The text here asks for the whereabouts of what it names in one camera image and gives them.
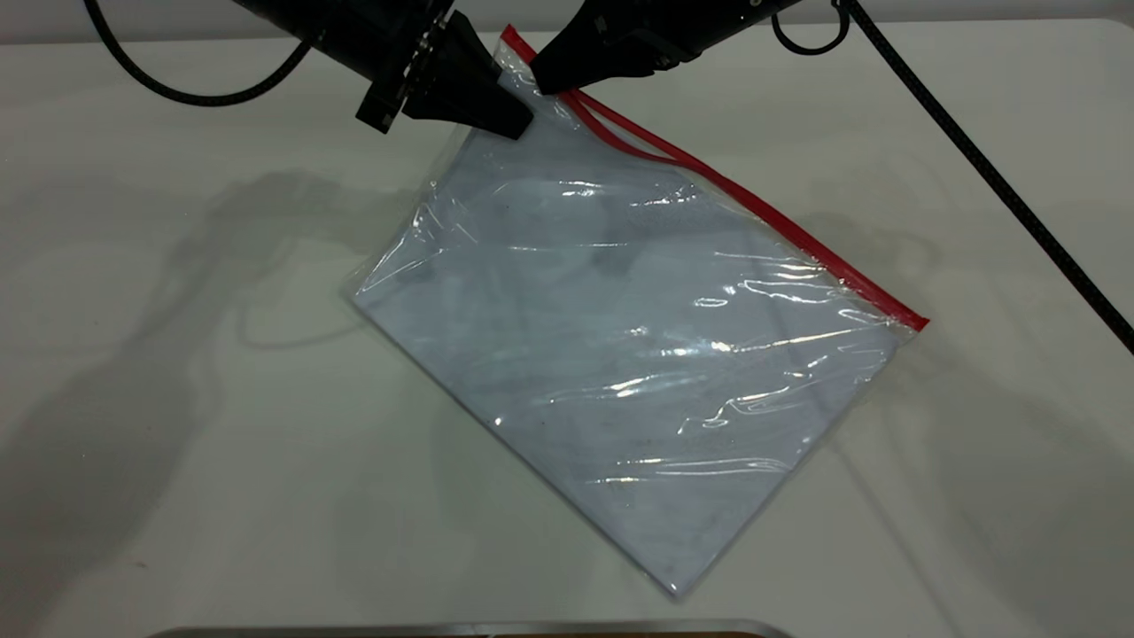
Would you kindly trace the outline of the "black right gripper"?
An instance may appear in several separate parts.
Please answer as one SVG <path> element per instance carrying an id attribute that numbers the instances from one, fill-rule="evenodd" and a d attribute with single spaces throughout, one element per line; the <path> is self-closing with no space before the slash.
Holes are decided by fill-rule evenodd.
<path id="1" fill-rule="evenodd" d="M 532 60 L 539 90 L 579 90 L 689 62 L 796 1 L 586 1 Z"/>

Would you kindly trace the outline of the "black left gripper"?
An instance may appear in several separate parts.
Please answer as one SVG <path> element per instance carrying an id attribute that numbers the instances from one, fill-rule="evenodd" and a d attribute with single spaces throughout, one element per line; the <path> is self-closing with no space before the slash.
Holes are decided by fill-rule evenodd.
<path id="1" fill-rule="evenodd" d="M 400 113 L 448 121 L 518 141 L 531 108 L 499 84 L 502 70 L 465 12 L 454 11 L 433 50 L 428 90 L 408 97 L 415 59 L 452 1 L 308 1 L 303 39 L 369 80 L 358 121 L 388 133 Z"/>

